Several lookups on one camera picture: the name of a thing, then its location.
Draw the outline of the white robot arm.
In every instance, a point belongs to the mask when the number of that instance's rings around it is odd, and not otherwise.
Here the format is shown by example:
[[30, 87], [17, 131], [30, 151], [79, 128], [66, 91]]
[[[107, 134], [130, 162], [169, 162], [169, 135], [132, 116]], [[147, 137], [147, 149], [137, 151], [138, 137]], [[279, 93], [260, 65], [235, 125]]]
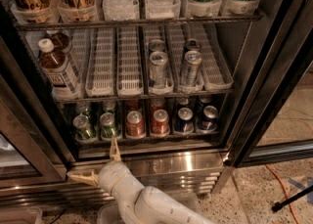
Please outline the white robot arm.
[[70, 171], [67, 176], [113, 196], [125, 224], [214, 224], [156, 187], [144, 186], [121, 161], [115, 137], [110, 158], [99, 172]]

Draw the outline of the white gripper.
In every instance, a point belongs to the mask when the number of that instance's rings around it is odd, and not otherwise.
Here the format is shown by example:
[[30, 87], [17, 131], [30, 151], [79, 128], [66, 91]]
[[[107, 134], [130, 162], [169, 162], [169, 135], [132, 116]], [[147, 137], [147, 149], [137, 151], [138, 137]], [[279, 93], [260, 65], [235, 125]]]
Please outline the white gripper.
[[126, 196], [127, 190], [132, 181], [132, 174], [126, 165], [121, 162], [120, 150], [117, 139], [112, 137], [110, 147], [110, 159], [113, 160], [106, 164], [99, 172], [94, 170], [69, 171], [67, 176], [76, 182], [90, 186], [99, 186], [110, 194]]

